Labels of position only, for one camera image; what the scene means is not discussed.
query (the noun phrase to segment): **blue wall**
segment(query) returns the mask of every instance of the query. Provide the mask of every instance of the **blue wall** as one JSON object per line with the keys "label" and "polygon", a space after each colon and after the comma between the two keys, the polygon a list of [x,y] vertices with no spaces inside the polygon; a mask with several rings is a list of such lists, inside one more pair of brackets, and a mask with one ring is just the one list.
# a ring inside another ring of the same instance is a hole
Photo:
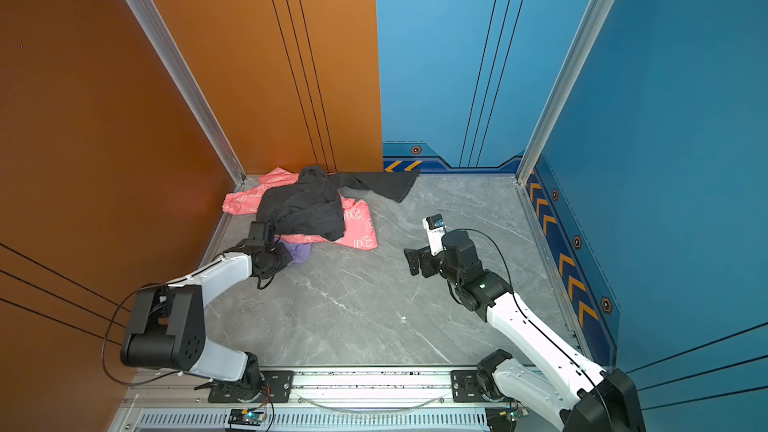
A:
{"label": "blue wall", "polygon": [[426,143],[454,167],[521,153],[588,2],[376,0],[384,141]]}
{"label": "blue wall", "polygon": [[[630,370],[768,320],[768,0],[616,0],[542,160],[620,308]],[[768,354],[768,328],[631,374],[645,387]],[[640,392],[768,384],[768,360]],[[765,430],[768,391],[646,411],[651,431]]]}

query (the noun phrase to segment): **metal corner post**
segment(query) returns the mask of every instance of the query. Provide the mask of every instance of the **metal corner post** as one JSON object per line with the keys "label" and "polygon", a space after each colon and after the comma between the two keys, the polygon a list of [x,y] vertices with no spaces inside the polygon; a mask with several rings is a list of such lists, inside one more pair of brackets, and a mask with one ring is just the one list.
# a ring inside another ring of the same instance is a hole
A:
{"label": "metal corner post", "polygon": [[128,2],[130,9],[136,15],[141,28],[144,29],[144,33],[147,34],[152,46],[165,64],[165,68],[168,69],[176,87],[187,101],[187,105],[200,123],[200,127],[205,131],[205,135],[210,140],[232,180],[235,184],[241,184],[246,177],[245,170],[154,2],[152,0],[125,1]]}
{"label": "metal corner post", "polygon": [[584,16],[581,17],[581,23],[576,30],[576,35],[571,42],[571,48],[565,56],[558,78],[552,86],[547,103],[544,104],[542,115],[536,123],[528,147],[525,148],[525,154],[516,174],[519,183],[525,184],[528,176],[531,175],[534,164],[541,155],[554,124],[560,117],[560,111],[562,111],[565,101],[576,83],[581,67],[587,60],[592,45],[598,38],[600,28],[602,28],[613,4],[614,0],[589,1]]}

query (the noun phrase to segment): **orange wall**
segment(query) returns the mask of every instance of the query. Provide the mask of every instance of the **orange wall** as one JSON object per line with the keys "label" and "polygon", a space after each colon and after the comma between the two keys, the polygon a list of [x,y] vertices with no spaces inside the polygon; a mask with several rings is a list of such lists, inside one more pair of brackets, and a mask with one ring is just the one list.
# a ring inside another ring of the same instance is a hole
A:
{"label": "orange wall", "polygon": [[376,0],[154,0],[248,173],[382,168]]}
{"label": "orange wall", "polygon": [[[0,23],[0,242],[112,301],[194,270],[233,184],[125,1],[0,0]],[[1,248],[0,270],[114,310]],[[0,298],[106,329],[2,273]],[[3,429],[107,427],[125,390],[101,371],[101,339],[7,302],[0,314]]]}

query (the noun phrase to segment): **black garment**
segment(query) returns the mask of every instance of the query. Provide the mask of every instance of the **black garment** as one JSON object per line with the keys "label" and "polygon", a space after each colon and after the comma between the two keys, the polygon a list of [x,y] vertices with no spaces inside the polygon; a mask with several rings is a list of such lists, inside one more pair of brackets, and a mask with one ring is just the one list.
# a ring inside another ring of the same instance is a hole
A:
{"label": "black garment", "polygon": [[272,222],[277,235],[319,235],[330,241],[344,236],[339,191],[320,166],[303,168],[295,184],[264,192],[256,220]]}
{"label": "black garment", "polygon": [[412,172],[357,172],[326,175],[320,166],[305,167],[290,186],[264,192],[256,220],[272,222],[275,234],[319,235],[335,241],[344,236],[344,209],[339,187],[370,190],[401,202],[418,176]]}
{"label": "black garment", "polygon": [[353,172],[349,174],[341,172],[328,176],[328,179],[338,188],[370,190],[381,197],[402,202],[408,192],[411,191],[417,177],[418,170],[411,170],[410,172]]}

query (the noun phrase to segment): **yellow chevron stripe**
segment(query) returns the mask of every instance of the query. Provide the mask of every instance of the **yellow chevron stripe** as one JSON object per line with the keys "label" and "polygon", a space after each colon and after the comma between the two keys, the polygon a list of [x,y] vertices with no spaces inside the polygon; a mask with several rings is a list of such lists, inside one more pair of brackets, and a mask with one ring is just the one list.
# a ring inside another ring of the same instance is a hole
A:
{"label": "yellow chevron stripe", "polygon": [[574,300],[574,285],[579,287],[584,292],[587,291],[587,289],[584,287],[584,284],[573,278],[571,275],[571,277],[568,278],[568,296],[571,298],[571,301]]}
{"label": "yellow chevron stripe", "polygon": [[548,206],[548,205],[549,205],[549,202],[547,202],[546,200],[542,198],[537,198],[536,199],[536,217],[541,217],[542,206]]}
{"label": "yellow chevron stripe", "polygon": [[544,235],[547,235],[547,222],[558,223],[558,221],[554,220],[554,217],[544,214]]}
{"label": "yellow chevron stripe", "polygon": [[567,255],[560,254],[560,276],[563,276],[563,264],[568,263],[576,267],[576,264],[574,264],[574,260],[570,258]]}
{"label": "yellow chevron stripe", "polygon": [[392,162],[392,164],[389,167],[385,168],[384,170],[387,172],[391,172],[395,169],[395,167],[398,167],[400,164],[402,164],[402,160],[395,160],[394,162]]}
{"label": "yellow chevron stripe", "polygon": [[531,184],[531,203],[533,203],[533,189],[538,188],[539,190],[542,189],[542,187],[539,184]]}
{"label": "yellow chevron stripe", "polygon": [[410,166],[406,167],[406,168],[405,168],[405,171],[406,171],[406,172],[409,172],[409,171],[413,170],[413,168],[414,168],[414,167],[416,167],[418,164],[420,164],[420,163],[422,163],[422,162],[424,162],[424,161],[423,161],[423,160],[417,160],[416,162],[414,162],[414,163],[413,163],[413,164],[411,164]]}
{"label": "yellow chevron stripe", "polygon": [[586,305],[583,302],[578,303],[578,322],[581,325],[582,328],[584,328],[584,312],[587,312],[592,317],[594,317],[594,320],[599,321],[597,312],[593,311],[588,305]]}

